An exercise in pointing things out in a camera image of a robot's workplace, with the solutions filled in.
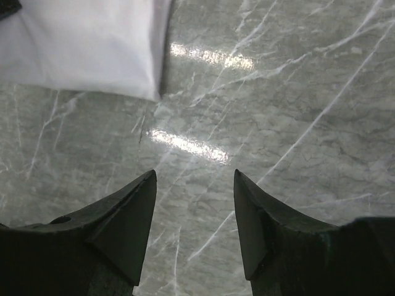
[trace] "white fabric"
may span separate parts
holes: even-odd
[[[20,0],[0,22],[0,80],[159,99],[171,0]]]

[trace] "marble floor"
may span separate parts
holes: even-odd
[[[236,168],[343,224],[395,215],[395,0],[176,0],[163,99],[0,84],[0,222],[47,223],[151,168],[137,296],[251,295]]]

